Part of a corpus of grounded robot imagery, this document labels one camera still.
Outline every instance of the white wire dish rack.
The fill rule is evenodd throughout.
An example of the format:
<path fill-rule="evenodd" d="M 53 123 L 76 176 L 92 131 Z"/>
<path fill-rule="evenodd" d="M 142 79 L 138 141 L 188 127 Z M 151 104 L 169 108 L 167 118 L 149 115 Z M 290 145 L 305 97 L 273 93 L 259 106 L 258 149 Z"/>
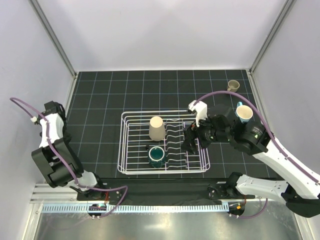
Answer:
<path fill-rule="evenodd" d="M 149 137 L 150 119 L 163 119 L 166 136 L 157 142 Z M 195 121 L 186 111 L 127 111 L 121 115 L 121 131 L 118 153 L 118 170 L 126 175 L 203 173 L 210 168 L 207 149 L 201 149 L 195 141 L 198 154 L 183 152 L 183 129 Z M 149 164 L 147 146 L 160 146 L 166 152 L 166 163 L 161 168 Z"/>

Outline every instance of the teal mug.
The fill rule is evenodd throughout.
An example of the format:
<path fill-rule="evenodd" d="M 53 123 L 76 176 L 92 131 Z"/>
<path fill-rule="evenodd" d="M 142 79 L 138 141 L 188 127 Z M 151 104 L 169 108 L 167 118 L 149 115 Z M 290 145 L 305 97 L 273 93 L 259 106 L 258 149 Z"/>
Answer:
<path fill-rule="evenodd" d="M 161 168 L 166 163 L 166 152 L 160 146 L 153 146 L 148 150 L 148 160 L 152 167 Z"/>
<path fill-rule="evenodd" d="M 254 115 L 254 112 L 249 106 L 243 105 L 242 102 L 239 101 L 236 105 L 235 115 L 242 123 L 247 123 Z"/>

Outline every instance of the green mug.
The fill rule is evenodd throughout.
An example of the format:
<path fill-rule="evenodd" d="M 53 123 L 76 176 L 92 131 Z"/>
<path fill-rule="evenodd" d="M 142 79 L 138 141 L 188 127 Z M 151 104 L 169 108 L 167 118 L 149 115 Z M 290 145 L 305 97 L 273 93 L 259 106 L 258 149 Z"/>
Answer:
<path fill-rule="evenodd" d="M 152 167 L 161 168 L 166 162 L 165 150 L 160 146 L 153 146 L 148 150 L 148 160 Z"/>

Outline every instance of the white grid line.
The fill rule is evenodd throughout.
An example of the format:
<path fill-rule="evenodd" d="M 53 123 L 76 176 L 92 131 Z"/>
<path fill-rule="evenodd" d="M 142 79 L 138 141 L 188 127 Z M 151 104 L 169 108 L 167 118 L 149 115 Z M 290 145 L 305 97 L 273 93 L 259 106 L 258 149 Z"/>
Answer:
<path fill-rule="evenodd" d="M 158 95 L 158 94 L 160 94 L 160 95 L 175 95 L 177 93 L 176 92 L 168 92 L 168 93 L 165 93 L 165 92 L 163 92 L 163 93 L 161 93 L 161 92 L 159 92 L 159 93 L 150 92 L 150 93 L 144 93 L 144 95 Z M 193 92 L 179 92 L 179 94 L 185 94 L 185 95 L 190 94 L 191 95 L 191 94 L 194 94 L 194 93 Z M 205 95 L 205 94 L 207 94 L 207 92 L 197 92 L 196 94 Z M 247 93 L 247 92 L 240 92 L 239 94 L 248 94 L 248 95 L 251 94 L 251 95 L 253 95 L 253 93 Z M 93 94 L 91 94 L 91 93 L 74 93 L 73 94 L 73 96 L 81 96 L 81 95 L 85 96 L 85 95 L 125 95 L 125 94 L 124 93 L 93 93 Z M 127 93 L 126 95 L 141 95 L 141 93 Z"/>
<path fill-rule="evenodd" d="M 85 142 L 70 142 L 70 144 L 119 144 L 119 142 L 90 142 L 90 141 L 85 141 Z M 229 144 L 228 142 L 213 142 L 211 144 Z"/>
<path fill-rule="evenodd" d="M 118 163 L 116 162 L 81 162 L 82 164 L 114 164 L 114 165 L 118 165 Z M 210 162 L 210 164 L 212 165 L 243 165 L 243 163 L 234 163 L 234 162 L 228 162 L 228 163 L 223 163 L 223 162 Z M 263 162 L 261 163 L 256 163 L 256 162 L 250 162 L 250 163 L 246 163 L 247 165 L 265 165 Z"/>
<path fill-rule="evenodd" d="M 213 92 L 213 91 L 214 91 L 214 88 L 213 88 L 213 86 L 212 86 L 212 81 L 211 81 L 211 80 L 210 80 L 210 84 L 211 84 L 211 91 Z M 213 104 L 216 105 L 215 96 L 212 95 L 212 97 L 213 97 Z"/>
<path fill-rule="evenodd" d="M 141 111 L 142 111 L 142 106 L 144 103 L 144 88 L 145 88 L 145 71 L 143 71 L 143 80 L 142 80 Z M 141 129 L 139 131 L 139 142 L 140 142 L 140 136 L 141 136 L 140 133 L 141 133 Z M 138 159 L 137 160 L 138 160 L 137 168 L 139 168 L 140 152 L 138 152 Z"/>
<path fill-rule="evenodd" d="M 111 80 L 110 80 L 110 84 L 109 84 L 109 89 L 108 92 L 110 92 L 111 89 L 111 83 L 112 83 L 112 77 L 113 77 L 114 72 L 111 73 Z M 107 106 L 108 106 L 108 101 L 109 101 L 109 95 L 106 98 L 106 103 L 105 103 L 105 109 L 104 109 L 104 116 L 103 116 L 103 123 L 105 123 L 106 120 L 106 115 L 107 115 Z M 100 153 L 100 147 L 101 147 L 101 140 L 102 140 L 102 136 L 103 136 L 103 132 L 104 132 L 104 127 L 102 127 L 101 129 L 101 135 L 100 135 L 100 141 L 99 141 L 99 147 L 98 147 L 98 153 L 96 155 L 96 162 L 95 162 L 95 168 L 94 168 L 94 172 L 97 172 L 97 166 L 98 166 L 98 160 L 99 160 L 99 153 Z"/>
<path fill-rule="evenodd" d="M 180 102 L 179 102 L 179 84 L 178 84 L 178 70 L 175 72 L 175 74 L 176 74 L 176 95 L 177 95 L 177 99 L 178 99 L 178 110 L 180 110 Z"/>
<path fill-rule="evenodd" d="M 226 168 L 225 168 L 224 153 L 222 152 L 222 144 L 221 143 L 220 143 L 220 149 L 221 149 L 221 158 L 222 158 L 222 164 L 223 164 L 224 177 L 226 178 L 227 174 L 226 174 Z"/>
<path fill-rule="evenodd" d="M 145 81 L 158 81 L 158 80 L 159 79 L 145 79 Z M 179 80 L 193 81 L 193 79 L 179 79 Z M 210 81 L 210 80 L 225 81 L 225 79 L 196 79 L 196 81 Z M 94 80 L 81 80 L 81 82 L 93 82 L 93 81 Z M 110 81 L 111 80 L 96 80 L 96 82 L 110 82 Z M 126 81 L 126 80 L 125 79 L 117 79 L 117 80 L 114 80 L 114 81 Z M 128 79 L 128 81 L 142 81 L 142 79 Z"/>
<path fill-rule="evenodd" d="M 226 71 L 226 70 L 224 70 L 224 72 L 225 72 L 225 76 L 226 76 L 226 84 L 227 84 L 227 86 L 226 86 L 226 87 L 228 88 L 228 82 L 229 82 L 229 79 L 228 79 L 227 71 Z M 234 108 L 234 102 L 232 101 L 232 97 L 231 97 L 231 95 L 230 95 L 230 99 L 231 99 L 232 109 L 235 109 L 235 108 Z M 243 159 L 243 164 L 244 164 L 245 174 L 246 174 L 246 175 L 248 175 L 247 167 L 246 167 L 246 162 L 245 162 L 245 156 L 244 156 L 244 153 L 243 153 L 243 152 L 241 152 L 241 153 L 242 153 L 242 159 Z"/>
<path fill-rule="evenodd" d="M 241 74 L 242 74 L 242 79 L 243 79 L 243 81 L 244 81 L 244 87 L 245 87 L 245 90 L 246 90 L 246 92 L 248 92 L 248 89 L 247 89 L 247 86 L 246 86 L 246 81 L 245 81 L 245 78 L 244 78 L 244 73 L 241 71 Z M 266 169 L 266 173 L 268 174 L 268 177 L 270 178 L 270 174 L 269 174 L 269 170 L 268 170 L 268 167 L 267 167 L 267 165 L 265 165 L 265 169 Z"/>
<path fill-rule="evenodd" d="M 73 110 L 105 110 L 105 108 L 74 108 Z M 140 108 L 139 107 L 126 107 L 125 108 L 126 110 L 139 110 Z M 155 109 L 159 109 L 159 110 L 170 110 L 170 109 L 174 109 L 174 110 L 177 110 L 176 107 L 161 107 L 161 108 L 158 108 L 158 107 L 144 107 L 143 109 L 150 109 L 150 110 L 155 110 Z M 107 108 L 107 110 L 122 110 L 122 108 Z"/>
<path fill-rule="evenodd" d="M 68 126 L 84 126 L 84 124 L 68 124 Z M 121 124 L 86 124 L 86 126 L 121 126 Z"/>
<path fill-rule="evenodd" d="M 161 71 L 159 72 L 159 110 L 161 109 Z"/>
<path fill-rule="evenodd" d="M 193 85 L 194 85 L 194 97 L 197 100 L 197 90 L 196 90 L 196 80 L 195 80 L 195 71 L 194 70 L 192 70 L 192 75 L 193 75 Z"/>
<path fill-rule="evenodd" d="M 122 112 L 125 111 L 125 105 L 126 105 L 126 96 L 127 96 L 127 87 L 128 87 L 128 78 L 129 78 L 129 71 L 127 72 L 127 75 L 126 75 L 126 83 L 125 83 L 125 92 L 124 92 L 124 100 L 123 100 L 123 108 L 122 108 Z M 115 168 L 115 173 L 114 173 L 114 177 L 116 178 L 117 177 L 117 173 L 118 173 L 118 170 L 117 170 L 117 167 Z"/>
<path fill-rule="evenodd" d="M 94 78 L 94 82 L 93 82 L 92 93 L 94 92 L 94 89 L 95 89 L 95 84 L 96 84 L 97 75 L 98 75 L 98 72 L 95 73 L 95 78 Z M 78 154 L 77 154 L 78 156 L 79 156 L 80 149 L 81 149 L 81 142 L 82 142 L 82 140 L 83 140 L 83 138 L 84 138 L 84 134 L 85 134 L 85 129 L 86 129 L 87 119 L 88 119 L 88 115 L 89 115 L 89 109 L 90 109 L 91 99 L 92 99 L 92 95 L 91 95 L 90 100 L 89 100 L 89 108 L 88 108 L 88 111 L 86 112 L 86 116 L 85 116 L 85 120 L 84 120 L 84 126 L 83 126 L 82 136 L 81 136 L 81 140 L 80 140 L 80 146 L 79 146 L 79 150 L 78 150 Z"/>
<path fill-rule="evenodd" d="M 76 82 L 76 89 L 75 89 L 75 92 L 78 91 L 78 87 L 79 87 L 79 82 L 80 82 L 80 79 L 81 79 L 81 76 L 82 76 L 82 72 L 80 73 L 80 76 L 79 76 L 79 80 Z M 72 109 L 73 109 L 73 106 L 74 106 L 74 103 L 75 103 L 75 98 L 76 96 L 72 96 L 73 97 L 73 101 L 72 101 L 72 105 L 71 107 L 69 107 L 69 110 L 68 110 L 68 122 L 69 122 L 69 119 L 70 119 L 70 115 L 71 115 L 71 112 L 72 112 Z"/>

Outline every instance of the floor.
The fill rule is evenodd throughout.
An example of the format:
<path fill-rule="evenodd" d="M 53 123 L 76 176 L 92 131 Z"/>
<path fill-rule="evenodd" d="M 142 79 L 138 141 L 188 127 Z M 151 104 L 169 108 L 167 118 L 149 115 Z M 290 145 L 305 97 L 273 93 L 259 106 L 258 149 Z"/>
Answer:
<path fill-rule="evenodd" d="M 125 111 L 186 110 L 190 102 L 212 91 L 225 90 L 228 80 L 240 83 L 238 93 L 255 104 L 245 70 L 98 71 L 79 74 L 68 113 L 70 146 L 84 168 L 101 178 L 141 178 L 117 170 L 121 114 Z M 236 107 L 238 100 L 218 95 L 208 107 Z M 208 148 L 210 169 L 204 173 L 144 175 L 144 178 L 227 178 L 241 172 L 256 178 L 277 178 L 264 163 L 227 143 Z"/>

